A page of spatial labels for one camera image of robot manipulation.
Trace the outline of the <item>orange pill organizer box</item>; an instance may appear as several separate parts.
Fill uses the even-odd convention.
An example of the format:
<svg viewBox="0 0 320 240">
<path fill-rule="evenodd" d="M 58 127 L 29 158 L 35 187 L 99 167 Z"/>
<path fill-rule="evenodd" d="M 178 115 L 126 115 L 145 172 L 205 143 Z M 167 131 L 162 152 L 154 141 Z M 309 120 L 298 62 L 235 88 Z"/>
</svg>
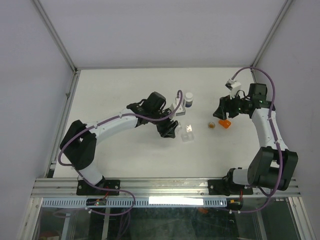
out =
<svg viewBox="0 0 320 240">
<path fill-rule="evenodd" d="M 230 126 L 231 126 L 231 122 L 229 121 L 229 120 L 227 120 L 227 119 L 225 119 L 225 120 L 222 120 L 222 119 L 220 119 L 219 121 L 218 121 L 218 123 L 223 127 L 223 128 L 225 128 L 225 129 L 228 129 Z"/>
</svg>

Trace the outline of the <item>clear pill organizer box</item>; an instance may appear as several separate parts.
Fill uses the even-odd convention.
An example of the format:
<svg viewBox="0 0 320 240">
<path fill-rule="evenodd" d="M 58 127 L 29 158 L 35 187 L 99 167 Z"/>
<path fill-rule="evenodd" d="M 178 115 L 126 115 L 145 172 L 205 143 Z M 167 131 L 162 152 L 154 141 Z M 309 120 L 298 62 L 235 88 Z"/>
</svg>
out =
<svg viewBox="0 0 320 240">
<path fill-rule="evenodd" d="M 191 142 L 195 139 L 194 132 L 193 132 L 193 127 L 191 124 L 187 124 L 182 131 L 181 134 L 181 139 L 183 142 Z"/>
</svg>

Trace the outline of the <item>clear glass pill vial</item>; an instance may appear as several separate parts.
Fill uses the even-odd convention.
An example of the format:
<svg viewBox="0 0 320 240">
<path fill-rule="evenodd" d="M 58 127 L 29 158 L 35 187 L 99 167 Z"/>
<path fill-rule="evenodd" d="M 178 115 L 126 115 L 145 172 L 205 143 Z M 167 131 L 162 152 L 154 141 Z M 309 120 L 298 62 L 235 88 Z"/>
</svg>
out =
<svg viewBox="0 0 320 240">
<path fill-rule="evenodd" d="M 176 133 L 179 133 L 182 130 L 182 125 L 179 123 L 175 129 Z"/>
</svg>

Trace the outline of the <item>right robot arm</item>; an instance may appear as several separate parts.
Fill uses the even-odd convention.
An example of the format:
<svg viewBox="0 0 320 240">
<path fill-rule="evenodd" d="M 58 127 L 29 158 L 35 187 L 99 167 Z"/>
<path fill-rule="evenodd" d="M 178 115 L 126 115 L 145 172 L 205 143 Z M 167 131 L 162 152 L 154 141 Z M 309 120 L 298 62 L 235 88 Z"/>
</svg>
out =
<svg viewBox="0 0 320 240">
<path fill-rule="evenodd" d="M 276 109 L 267 100 L 267 86 L 252 83 L 244 97 L 239 95 L 239 82 L 228 80 L 225 86 L 230 93 L 219 99 L 213 116 L 225 121 L 240 114 L 248 115 L 257 132 L 259 150 L 248 168 L 231 168 L 213 189 L 225 196 L 239 194 L 246 186 L 287 190 L 298 163 L 298 154 L 290 151 L 281 138 Z"/>
</svg>

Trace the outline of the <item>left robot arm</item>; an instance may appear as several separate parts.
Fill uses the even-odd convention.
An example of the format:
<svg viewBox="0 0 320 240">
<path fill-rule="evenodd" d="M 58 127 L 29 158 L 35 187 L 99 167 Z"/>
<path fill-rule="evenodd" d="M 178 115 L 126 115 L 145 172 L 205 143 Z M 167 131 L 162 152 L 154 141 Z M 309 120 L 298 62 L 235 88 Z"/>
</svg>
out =
<svg viewBox="0 0 320 240">
<path fill-rule="evenodd" d="M 162 138 L 176 137 L 175 130 L 179 123 L 173 120 L 173 117 L 183 102 L 181 90 L 177 92 L 177 99 L 178 103 L 173 109 L 166 108 L 166 98 L 154 91 L 148 98 L 127 105 L 108 119 L 91 124 L 76 120 L 70 125 L 60 143 L 59 156 L 65 156 L 69 160 L 69 166 L 73 167 L 84 181 L 81 190 L 83 195 L 102 195 L 103 192 L 118 195 L 120 192 L 119 187 L 109 185 L 94 164 L 96 147 L 102 141 L 148 123 L 156 126 Z"/>
</svg>

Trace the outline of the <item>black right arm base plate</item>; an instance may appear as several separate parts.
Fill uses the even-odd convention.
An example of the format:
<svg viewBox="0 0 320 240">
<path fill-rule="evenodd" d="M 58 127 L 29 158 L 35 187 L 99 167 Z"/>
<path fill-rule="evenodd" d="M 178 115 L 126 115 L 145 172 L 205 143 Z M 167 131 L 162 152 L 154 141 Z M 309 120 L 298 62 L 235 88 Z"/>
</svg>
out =
<svg viewBox="0 0 320 240">
<path fill-rule="evenodd" d="M 208 194 L 210 196 L 230 195 L 253 195 L 252 188 L 245 188 L 244 185 L 228 182 L 225 179 L 209 179 L 207 181 Z"/>
</svg>

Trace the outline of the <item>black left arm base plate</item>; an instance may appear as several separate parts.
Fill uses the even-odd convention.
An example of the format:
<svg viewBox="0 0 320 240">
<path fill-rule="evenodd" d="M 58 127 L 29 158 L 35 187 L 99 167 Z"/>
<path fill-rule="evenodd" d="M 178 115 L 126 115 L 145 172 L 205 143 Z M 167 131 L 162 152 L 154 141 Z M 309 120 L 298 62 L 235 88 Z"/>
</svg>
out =
<svg viewBox="0 0 320 240">
<path fill-rule="evenodd" d="M 89 185 L 83 179 L 78 181 L 77 196 L 118 196 L 120 194 L 121 181 L 119 179 L 102 179 L 95 187 Z"/>
</svg>

